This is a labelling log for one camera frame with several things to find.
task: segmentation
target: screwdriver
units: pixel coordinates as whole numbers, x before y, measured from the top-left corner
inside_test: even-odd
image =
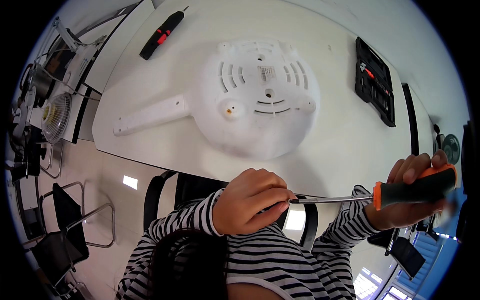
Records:
[[[337,203],[372,200],[376,210],[381,210],[395,203],[433,203],[445,198],[455,188],[456,169],[452,164],[441,168],[430,167],[426,169],[412,183],[382,183],[378,181],[369,195],[356,195],[335,198],[290,199],[290,203]]]
[[[158,45],[161,45],[163,42],[165,42],[167,36],[169,36],[173,29],[175,29],[180,21],[183,20],[185,15],[183,12],[186,11],[187,8],[188,6],[185,7],[181,12],[174,12],[165,22],[163,22],[163,24],[150,37],[142,51],[140,51],[141,58],[148,60]]]

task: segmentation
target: screwdriver shaft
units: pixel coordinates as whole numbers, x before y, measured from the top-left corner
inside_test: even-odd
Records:
[[[356,195],[347,197],[334,197],[334,198],[313,198],[313,199],[290,199],[290,203],[294,204],[307,204],[307,203],[339,203],[339,202],[352,202],[373,199],[373,194],[369,195]]]

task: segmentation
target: fan grille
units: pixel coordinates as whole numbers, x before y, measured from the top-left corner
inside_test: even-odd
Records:
[[[68,124],[72,97],[61,94],[47,103],[42,116],[42,131],[45,139],[54,144],[58,142]]]

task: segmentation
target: striped shirt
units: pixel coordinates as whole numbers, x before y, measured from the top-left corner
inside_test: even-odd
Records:
[[[212,208],[223,190],[194,205],[155,220],[140,239],[119,283],[118,299],[147,299],[152,250],[167,234],[194,228],[221,236],[212,223]],[[367,194],[357,185],[352,194]],[[252,234],[227,236],[227,284],[253,283],[284,299],[355,299],[350,256],[352,247],[378,231],[363,207],[367,201],[342,206],[318,237],[312,251],[287,238],[273,223]]]

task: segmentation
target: tiled floor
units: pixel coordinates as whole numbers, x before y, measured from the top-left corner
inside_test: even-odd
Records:
[[[75,266],[77,272],[74,273],[77,280],[86,284],[95,299],[112,299],[130,254],[143,233],[143,206],[148,184],[164,170],[97,151],[93,142],[79,140],[77,144],[63,143],[61,176],[53,180],[41,172],[38,177],[39,194],[51,191],[54,182],[63,186],[80,181],[85,186],[87,213],[107,201],[113,203],[116,210],[116,242],[107,249],[89,246],[90,256]],[[137,190],[122,183],[123,175],[138,179]],[[74,186],[67,191],[81,203],[80,187]],[[160,197],[159,217],[173,210],[175,178],[167,181],[164,191]],[[57,231],[52,197],[44,201],[43,209],[47,231]],[[110,243],[110,208],[88,219],[83,227],[87,241]]]

